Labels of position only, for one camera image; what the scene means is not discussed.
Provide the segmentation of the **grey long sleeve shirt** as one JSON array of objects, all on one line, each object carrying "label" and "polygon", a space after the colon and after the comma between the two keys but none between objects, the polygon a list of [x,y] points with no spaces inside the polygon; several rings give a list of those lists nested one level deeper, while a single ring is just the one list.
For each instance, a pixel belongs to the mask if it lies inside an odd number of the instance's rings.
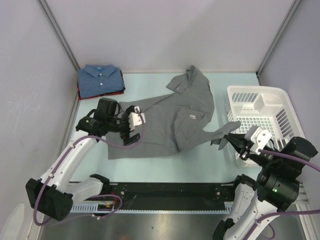
[{"label": "grey long sleeve shirt", "polygon": [[241,126],[240,121],[228,122],[214,132],[204,127],[211,122],[215,104],[207,77],[191,65],[184,74],[167,84],[172,94],[120,103],[125,110],[138,106],[144,113],[145,130],[141,143],[132,149],[108,146],[108,159],[165,157],[185,152],[210,142],[223,149],[225,135]]}]

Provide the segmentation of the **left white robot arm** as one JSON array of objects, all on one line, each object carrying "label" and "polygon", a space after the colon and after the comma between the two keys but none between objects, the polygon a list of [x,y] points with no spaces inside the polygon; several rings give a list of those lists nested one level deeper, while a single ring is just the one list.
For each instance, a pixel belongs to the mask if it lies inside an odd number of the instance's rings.
[{"label": "left white robot arm", "polygon": [[26,183],[33,222],[37,226],[48,223],[39,222],[38,213],[49,220],[63,221],[74,205],[88,199],[110,200],[118,211],[123,200],[112,193],[108,178],[95,173],[74,185],[69,182],[97,143],[124,150],[135,148],[142,142],[145,124],[145,114],[139,106],[123,109],[118,101],[101,98],[97,107],[79,120],[69,143],[52,166],[39,179],[30,178]]}]

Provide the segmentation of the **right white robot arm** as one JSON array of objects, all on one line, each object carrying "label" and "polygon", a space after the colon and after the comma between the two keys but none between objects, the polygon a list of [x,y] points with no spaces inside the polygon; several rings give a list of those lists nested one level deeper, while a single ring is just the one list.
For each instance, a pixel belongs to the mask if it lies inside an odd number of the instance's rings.
[{"label": "right white robot arm", "polygon": [[261,167],[256,179],[245,174],[235,178],[230,194],[234,198],[230,214],[216,226],[214,240],[255,240],[277,217],[312,215],[319,210],[288,211],[299,195],[298,177],[304,166],[319,171],[310,162],[318,153],[311,142],[293,137],[282,150],[268,147],[266,131],[224,136],[242,160],[252,160]]}]

